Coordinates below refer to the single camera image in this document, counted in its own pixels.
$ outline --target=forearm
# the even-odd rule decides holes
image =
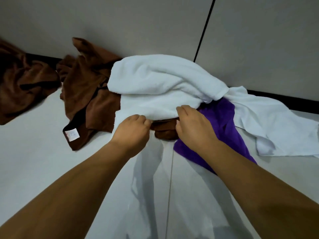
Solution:
[[[0,227],[0,238],[84,238],[128,161],[113,144],[77,165]]]
[[[229,188],[262,238],[317,236],[317,203],[222,142],[201,156]]]

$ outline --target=person's right arm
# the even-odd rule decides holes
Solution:
[[[179,138],[218,174],[261,238],[319,238],[319,205],[219,141],[210,122],[177,107]]]

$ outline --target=purple cloth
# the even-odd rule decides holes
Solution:
[[[229,100],[221,98],[218,101],[212,101],[209,104],[201,106],[199,111],[211,122],[216,136],[220,141],[224,142],[233,150],[257,164],[253,157],[250,156],[244,140],[235,128],[233,120],[235,115],[235,106]],[[174,144],[174,150],[188,160],[216,174],[205,160],[203,160],[193,150],[189,149],[180,139],[178,139]]]

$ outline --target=human hand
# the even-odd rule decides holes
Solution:
[[[149,140],[151,124],[152,121],[145,116],[130,116],[119,124],[109,144],[122,149],[125,156],[134,157]]]
[[[178,106],[176,110],[180,118],[176,132],[191,150],[200,154],[204,148],[219,142],[211,123],[199,111],[189,105]]]

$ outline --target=white fabric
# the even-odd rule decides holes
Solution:
[[[225,98],[235,105],[235,126],[257,138],[260,156],[319,155],[318,122],[299,117],[283,103],[233,87]]]
[[[177,106],[198,108],[202,102],[221,99],[229,90],[194,62],[162,54],[131,56],[116,62],[107,86],[122,94],[114,128],[134,114],[151,120],[175,118]]]

